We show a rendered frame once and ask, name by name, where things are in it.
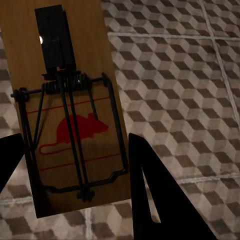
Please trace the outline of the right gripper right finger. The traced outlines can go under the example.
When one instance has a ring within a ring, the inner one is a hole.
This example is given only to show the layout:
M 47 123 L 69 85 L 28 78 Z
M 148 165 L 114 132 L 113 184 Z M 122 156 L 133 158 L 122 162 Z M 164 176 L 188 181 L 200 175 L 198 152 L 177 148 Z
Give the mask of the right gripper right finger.
M 128 134 L 134 240 L 218 240 L 149 143 Z M 143 172 L 161 223 L 151 217 Z

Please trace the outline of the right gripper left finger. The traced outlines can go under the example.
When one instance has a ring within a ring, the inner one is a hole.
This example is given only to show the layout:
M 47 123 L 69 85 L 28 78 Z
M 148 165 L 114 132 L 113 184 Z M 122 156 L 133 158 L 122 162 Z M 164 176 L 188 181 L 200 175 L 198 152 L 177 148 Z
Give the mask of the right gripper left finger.
M 0 139 L 0 193 L 24 154 L 21 133 Z

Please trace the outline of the mousetrap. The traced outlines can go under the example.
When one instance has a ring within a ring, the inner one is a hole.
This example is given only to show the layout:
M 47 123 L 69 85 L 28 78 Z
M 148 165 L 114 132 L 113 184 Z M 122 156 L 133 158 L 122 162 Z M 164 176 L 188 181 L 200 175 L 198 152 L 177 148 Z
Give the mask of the mousetrap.
M 132 199 L 101 0 L 0 0 L 37 219 Z

